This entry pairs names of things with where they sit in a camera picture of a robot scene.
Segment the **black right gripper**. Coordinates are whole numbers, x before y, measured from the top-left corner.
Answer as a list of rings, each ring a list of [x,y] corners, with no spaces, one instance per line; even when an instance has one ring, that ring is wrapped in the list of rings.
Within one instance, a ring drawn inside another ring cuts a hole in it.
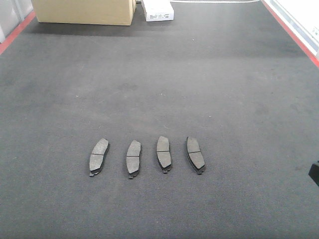
[[[308,175],[319,186],[319,161],[311,165]]]

